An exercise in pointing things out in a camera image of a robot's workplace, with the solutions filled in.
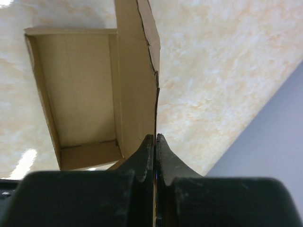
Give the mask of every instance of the cardboard box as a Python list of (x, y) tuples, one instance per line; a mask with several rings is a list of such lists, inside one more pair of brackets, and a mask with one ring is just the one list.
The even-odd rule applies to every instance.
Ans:
[(148, 0), (115, 0), (118, 29), (25, 30), (61, 170), (129, 158), (156, 131), (160, 39)]

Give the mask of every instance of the marble tile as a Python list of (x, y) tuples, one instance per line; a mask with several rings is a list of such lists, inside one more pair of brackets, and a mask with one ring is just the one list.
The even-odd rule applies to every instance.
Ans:
[[(158, 132), (205, 174), (303, 58), (302, 0), (150, 0)], [(58, 169), (23, 29), (114, 28), (113, 0), (0, 0), (0, 177)]]

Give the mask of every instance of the open cardboard box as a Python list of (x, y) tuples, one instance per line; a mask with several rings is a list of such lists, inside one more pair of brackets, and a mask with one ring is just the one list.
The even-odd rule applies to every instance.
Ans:
[(115, 0), (118, 29), (26, 29), (61, 170), (129, 158), (156, 130), (160, 39), (148, 0)]

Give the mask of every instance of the box flap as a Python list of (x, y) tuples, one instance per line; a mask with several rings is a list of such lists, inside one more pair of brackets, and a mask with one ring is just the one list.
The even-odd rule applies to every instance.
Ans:
[(130, 157), (155, 135), (160, 38), (148, 0), (115, 0), (118, 27), (122, 143)]

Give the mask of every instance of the torn cardboard edge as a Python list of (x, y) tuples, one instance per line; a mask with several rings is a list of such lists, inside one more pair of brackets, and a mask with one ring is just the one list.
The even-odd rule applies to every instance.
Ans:
[(115, 5), (118, 29), (25, 30), (61, 170), (115, 167), (156, 133), (160, 39), (151, 8)]

